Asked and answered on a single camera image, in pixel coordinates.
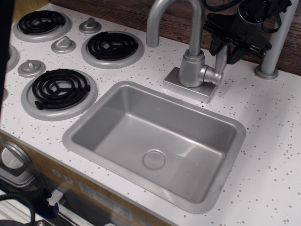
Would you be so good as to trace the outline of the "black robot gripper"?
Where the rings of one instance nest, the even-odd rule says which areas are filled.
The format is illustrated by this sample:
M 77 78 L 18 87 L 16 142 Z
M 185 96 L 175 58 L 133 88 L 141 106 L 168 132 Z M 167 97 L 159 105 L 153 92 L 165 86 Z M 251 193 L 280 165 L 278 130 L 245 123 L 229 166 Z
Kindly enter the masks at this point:
M 220 15 L 210 13 L 204 29 L 211 33 L 210 54 L 215 56 L 224 45 L 234 45 L 227 58 L 227 64 L 235 64 L 245 55 L 257 57 L 270 50 L 270 42 L 258 31 L 257 26 L 247 23 L 238 13 Z

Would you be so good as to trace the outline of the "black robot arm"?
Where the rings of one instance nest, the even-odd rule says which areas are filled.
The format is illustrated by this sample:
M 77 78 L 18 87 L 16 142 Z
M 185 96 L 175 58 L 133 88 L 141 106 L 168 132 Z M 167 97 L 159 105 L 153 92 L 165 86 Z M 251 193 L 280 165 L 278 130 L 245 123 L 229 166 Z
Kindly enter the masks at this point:
M 275 33 L 282 25 L 280 13 L 292 5 L 290 0 L 233 0 L 229 3 L 210 6 L 202 1 L 211 13 L 207 16 L 204 29 L 211 33 L 209 52 L 215 56 L 222 47 L 227 53 L 227 64 L 233 65 L 246 55 L 262 58 L 272 49 L 272 44 L 260 33 L 261 25 L 265 33 Z

